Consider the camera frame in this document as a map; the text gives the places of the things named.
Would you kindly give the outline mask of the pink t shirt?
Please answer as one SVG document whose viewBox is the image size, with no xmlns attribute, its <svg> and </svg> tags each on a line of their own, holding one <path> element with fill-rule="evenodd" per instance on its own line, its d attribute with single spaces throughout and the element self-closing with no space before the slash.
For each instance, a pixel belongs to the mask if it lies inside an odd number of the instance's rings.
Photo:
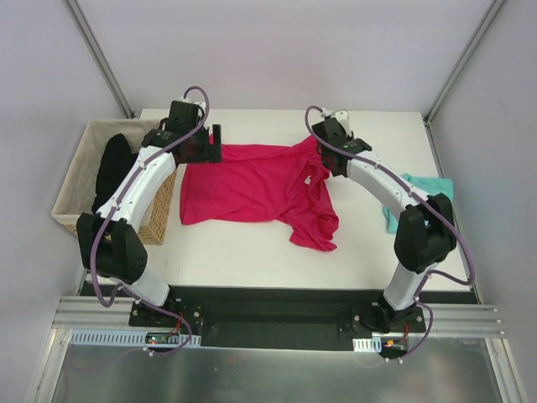
<svg viewBox="0 0 537 403">
<path fill-rule="evenodd" d="M 326 186 L 329 176 L 312 137 L 292 146 L 225 144 L 222 162 L 185 169 L 180 221 L 279 221 L 290 226 L 291 243 L 331 252 L 339 218 Z"/>
</svg>

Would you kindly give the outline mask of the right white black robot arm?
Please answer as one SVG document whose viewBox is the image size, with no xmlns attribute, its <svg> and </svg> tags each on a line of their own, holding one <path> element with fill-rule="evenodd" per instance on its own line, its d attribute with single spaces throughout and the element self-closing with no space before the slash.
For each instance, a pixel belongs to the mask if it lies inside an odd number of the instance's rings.
<svg viewBox="0 0 537 403">
<path fill-rule="evenodd" d="M 373 148 L 355 138 L 338 118 L 324 118 L 311 132 L 321 162 L 332 175 L 362 186 L 396 217 L 397 267 L 378 304 L 360 316 L 360 323 L 372 332 L 397 331 L 414 310 L 428 272 L 456 247 L 455 235 L 435 216 L 439 213 L 453 222 L 451 201 L 443 194 L 430 195 L 412 186 L 386 167 Z"/>
</svg>

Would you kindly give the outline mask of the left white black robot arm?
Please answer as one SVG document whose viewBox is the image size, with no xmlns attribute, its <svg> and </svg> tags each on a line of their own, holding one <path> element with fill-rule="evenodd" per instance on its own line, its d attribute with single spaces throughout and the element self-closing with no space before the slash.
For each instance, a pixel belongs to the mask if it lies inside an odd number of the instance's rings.
<svg viewBox="0 0 537 403">
<path fill-rule="evenodd" d="M 148 315 L 167 327 L 177 317 L 170 286 L 147 267 L 148 253 L 138 236 L 143 215 L 178 165 L 219 163 L 222 128 L 206 126 L 208 101 L 187 97 L 170 105 L 169 116 L 143 137 L 138 157 L 118 188 L 94 214 L 76 223 L 81 260 L 93 279 L 108 278 L 137 300 L 149 304 Z"/>
</svg>

